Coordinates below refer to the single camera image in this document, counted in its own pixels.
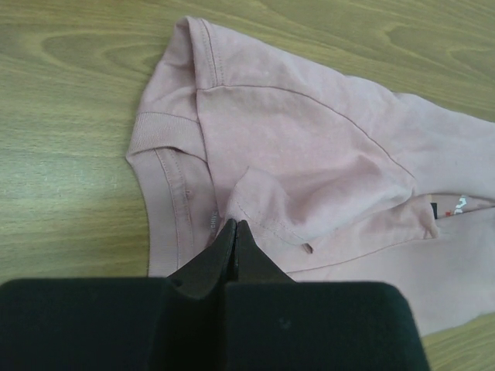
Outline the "dusty pink mario t-shirt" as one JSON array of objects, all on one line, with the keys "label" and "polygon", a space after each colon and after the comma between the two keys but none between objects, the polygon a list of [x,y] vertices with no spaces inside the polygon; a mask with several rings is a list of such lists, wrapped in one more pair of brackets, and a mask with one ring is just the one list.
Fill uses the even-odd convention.
[{"label": "dusty pink mario t-shirt", "polygon": [[176,23],[127,159],[148,272],[246,220],[297,281],[383,281],[428,335],[494,310],[494,125],[209,23]]}]

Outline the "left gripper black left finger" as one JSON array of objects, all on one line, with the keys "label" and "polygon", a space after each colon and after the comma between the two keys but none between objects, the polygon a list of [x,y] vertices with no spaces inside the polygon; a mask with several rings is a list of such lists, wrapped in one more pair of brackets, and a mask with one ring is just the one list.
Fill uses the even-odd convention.
[{"label": "left gripper black left finger", "polygon": [[212,370],[237,224],[166,278],[18,279],[1,287],[3,370]]}]

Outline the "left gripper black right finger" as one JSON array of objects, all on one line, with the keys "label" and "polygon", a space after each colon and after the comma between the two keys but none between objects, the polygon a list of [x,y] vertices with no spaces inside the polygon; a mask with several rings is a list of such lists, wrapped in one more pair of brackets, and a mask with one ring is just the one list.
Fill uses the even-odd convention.
[{"label": "left gripper black right finger", "polygon": [[409,304],[375,281],[297,283],[239,222],[224,289],[226,370],[427,370]]}]

